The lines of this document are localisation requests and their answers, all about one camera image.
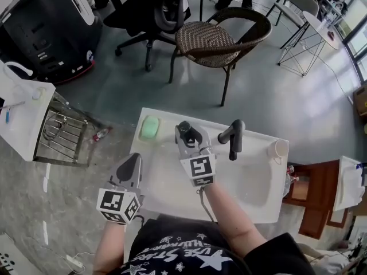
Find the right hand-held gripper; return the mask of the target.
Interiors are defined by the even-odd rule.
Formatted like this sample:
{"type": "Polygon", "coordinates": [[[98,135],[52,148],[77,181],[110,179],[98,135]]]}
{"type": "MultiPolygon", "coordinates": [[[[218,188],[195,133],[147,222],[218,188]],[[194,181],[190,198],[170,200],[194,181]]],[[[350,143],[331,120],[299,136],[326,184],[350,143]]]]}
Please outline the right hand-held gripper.
{"type": "Polygon", "coordinates": [[[198,124],[175,126],[180,163],[194,187],[212,184],[216,175],[216,157],[209,134],[198,124]]]}

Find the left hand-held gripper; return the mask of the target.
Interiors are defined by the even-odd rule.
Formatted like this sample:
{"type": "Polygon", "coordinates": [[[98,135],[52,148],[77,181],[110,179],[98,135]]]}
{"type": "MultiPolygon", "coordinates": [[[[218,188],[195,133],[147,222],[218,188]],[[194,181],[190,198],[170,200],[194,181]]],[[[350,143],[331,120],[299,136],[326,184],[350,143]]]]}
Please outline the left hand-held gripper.
{"type": "Polygon", "coordinates": [[[131,223],[141,207],[142,157],[132,153],[110,171],[108,181],[99,189],[96,209],[109,222],[131,223]]]}

